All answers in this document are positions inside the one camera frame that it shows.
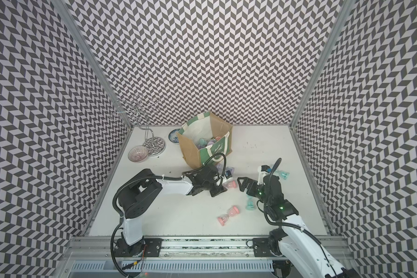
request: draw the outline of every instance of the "green bag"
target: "green bag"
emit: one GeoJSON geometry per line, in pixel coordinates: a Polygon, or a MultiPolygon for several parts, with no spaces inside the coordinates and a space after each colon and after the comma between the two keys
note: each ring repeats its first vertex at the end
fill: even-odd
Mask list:
{"type": "MultiPolygon", "coordinates": [[[[228,155],[232,152],[233,126],[211,112],[199,114],[187,121],[178,132],[179,146],[185,162],[193,169],[199,168],[215,153],[228,155]],[[200,138],[221,137],[213,145],[198,149],[200,138]]],[[[223,157],[211,160],[218,163],[223,157]]]]}

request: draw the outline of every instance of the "black and white wall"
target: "black and white wall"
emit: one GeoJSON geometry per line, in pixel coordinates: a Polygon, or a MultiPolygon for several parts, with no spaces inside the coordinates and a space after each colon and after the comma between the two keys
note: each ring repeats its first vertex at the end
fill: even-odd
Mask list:
{"type": "Polygon", "coordinates": [[[66,0],[114,91],[161,101],[154,125],[211,110],[288,124],[342,0],[66,0]]]}
{"type": "Polygon", "coordinates": [[[48,0],[0,0],[0,277],[50,275],[83,229],[127,133],[111,111],[48,0]]]}
{"type": "Polygon", "coordinates": [[[417,0],[357,0],[297,126],[365,277],[417,277],[417,0]]]}

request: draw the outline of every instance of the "vent grille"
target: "vent grille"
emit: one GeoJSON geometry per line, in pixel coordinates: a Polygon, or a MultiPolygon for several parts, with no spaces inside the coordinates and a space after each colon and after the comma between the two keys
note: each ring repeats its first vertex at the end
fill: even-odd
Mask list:
{"type": "MultiPolygon", "coordinates": [[[[133,261],[124,261],[122,266],[133,261]]],[[[140,272],[142,263],[126,272],[140,272]]],[[[75,261],[72,272],[114,272],[111,261],[75,261]]],[[[150,260],[142,271],[165,273],[272,272],[271,260],[150,260]]]]}

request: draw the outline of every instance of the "metal stand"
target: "metal stand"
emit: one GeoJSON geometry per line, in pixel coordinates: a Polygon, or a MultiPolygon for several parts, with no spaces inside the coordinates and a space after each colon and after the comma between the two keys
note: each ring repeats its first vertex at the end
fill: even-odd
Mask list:
{"type": "Polygon", "coordinates": [[[118,120],[121,113],[126,113],[130,118],[131,124],[137,125],[141,130],[145,130],[145,142],[142,146],[148,149],[149,156],[156,156],[161,154],[166,147],[165,140],[161,137],[155,137],[153,130],[150,129],[150,116],[157,114],[158,108],[157,105],[160,104],[159,100],[155,100],[153,103],[141,106],[142,99],[140,99],[139,95],[135,95],[134,101],[129,104],[120,105],[120,107],[125,107],[128,110],[121,111],[121,112],[114,112],[113,118],[114,120],[118,120]],[[141,117],[145,118],[145,128],[141,127],[139,122],[141,117]]]}

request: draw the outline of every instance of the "mounting plate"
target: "mounting plate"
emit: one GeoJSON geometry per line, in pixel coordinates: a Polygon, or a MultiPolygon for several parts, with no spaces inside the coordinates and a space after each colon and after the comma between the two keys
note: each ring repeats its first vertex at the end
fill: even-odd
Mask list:
{"type": "Polygon", "coordinates": [[[146,238],[145,244],[145,253],[144,257],[146,258],[157,258],[159,257],[159,252],[161,251],[162,239],[161,238],[146,238]]]}
{"type": "Polygon", "coordinates": [[[255,257],[276,257],[270,252],[269,240],[263,237],[252,238],[255,257]]]}

